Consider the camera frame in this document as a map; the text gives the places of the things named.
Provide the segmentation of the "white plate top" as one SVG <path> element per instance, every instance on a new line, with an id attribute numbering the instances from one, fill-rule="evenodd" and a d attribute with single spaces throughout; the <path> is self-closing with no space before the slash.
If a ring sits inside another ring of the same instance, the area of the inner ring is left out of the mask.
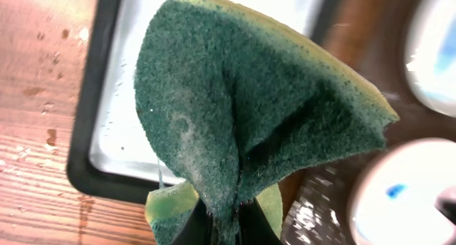
<path id="1" fill-rule="evenodd" d="M 414 96 L 455 116 L 455 0 L 419 0 L 404 46 L 405 76 Z"/>

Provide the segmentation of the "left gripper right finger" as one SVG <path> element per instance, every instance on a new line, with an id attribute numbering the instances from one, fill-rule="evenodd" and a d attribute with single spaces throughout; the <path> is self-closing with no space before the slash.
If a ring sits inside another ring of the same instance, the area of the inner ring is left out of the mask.
<path id="1" fill-rule="evenodd" d="M 239 206 L 238 245 L 281 245 L 256 199 Z"/>

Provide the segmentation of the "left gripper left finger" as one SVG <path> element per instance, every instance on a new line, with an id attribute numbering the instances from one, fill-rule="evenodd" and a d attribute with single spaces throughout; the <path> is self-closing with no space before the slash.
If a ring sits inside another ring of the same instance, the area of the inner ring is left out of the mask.
<path id="1" fill-rule="evenodd" d="M 207 211 L 205 203 L 199 199 L 171 245 L 212 245 L 213 223 L 212 213 Z"/>

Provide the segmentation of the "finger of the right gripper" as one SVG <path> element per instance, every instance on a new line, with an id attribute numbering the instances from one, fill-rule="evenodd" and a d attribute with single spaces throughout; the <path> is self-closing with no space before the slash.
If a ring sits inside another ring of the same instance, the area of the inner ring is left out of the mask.
<path id="1" fill-rule="evenodd" d="M 437 210 L 452 224 L 455 223 L 455 186 L 445 188 L 438 194 L 436 200 Z"/>

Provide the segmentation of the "white plate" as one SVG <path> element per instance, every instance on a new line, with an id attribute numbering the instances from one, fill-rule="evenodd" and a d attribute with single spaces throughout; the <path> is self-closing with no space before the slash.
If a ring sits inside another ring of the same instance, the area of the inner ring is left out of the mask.
<path id="1" fill-rule="evenodd" d="M 455 0 L 419 0 L 404 46 L 405 76 L 414 96 L 455 116 Z"/>
<path id="2" fill-rule="evenodd" d="M 381 154 L 361 172 L 347 220 L 357 245 L 455 243 L 452 224 L 436 208 L 439 193 L 455 186 L 455 142 L 413 140 Z"/>

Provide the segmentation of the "green and yellow sponge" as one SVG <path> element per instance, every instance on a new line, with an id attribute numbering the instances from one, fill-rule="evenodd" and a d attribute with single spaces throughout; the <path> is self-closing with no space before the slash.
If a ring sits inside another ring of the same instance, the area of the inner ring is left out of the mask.
<path id="1" fill-rule="evenodd" d="M 322 88 L 328 108 L 364 130 L 393 118 L 357 72 L 297 31 L 228 0 L 166 0 L 151 19 L 135 70 L 135 105 L 153 152 L 183 183 L 149 193 L 146 219 L 171 244 L 201 199 L 217 244 L 234 244 L 237 210 L 258 199 L 281 231 L 278 182 L 309 164 L 304 107 Z"/>

